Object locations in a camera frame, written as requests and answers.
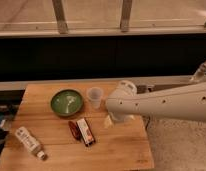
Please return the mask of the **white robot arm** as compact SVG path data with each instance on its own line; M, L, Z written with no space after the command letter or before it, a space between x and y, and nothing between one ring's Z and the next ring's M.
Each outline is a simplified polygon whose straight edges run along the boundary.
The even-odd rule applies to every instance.
M187 86L137 93L133 82L120 81L105 100L105 127L129 121L135 115L206 122L206 82L202 82L205 75L206 61Z

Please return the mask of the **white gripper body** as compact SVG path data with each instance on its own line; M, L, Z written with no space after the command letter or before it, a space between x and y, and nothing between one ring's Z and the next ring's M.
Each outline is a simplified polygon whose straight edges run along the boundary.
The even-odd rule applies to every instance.
M134 120L135 117L133 115L120 115L118 113L109 112L104 120L104 127L109 128L116 124L128 122Z

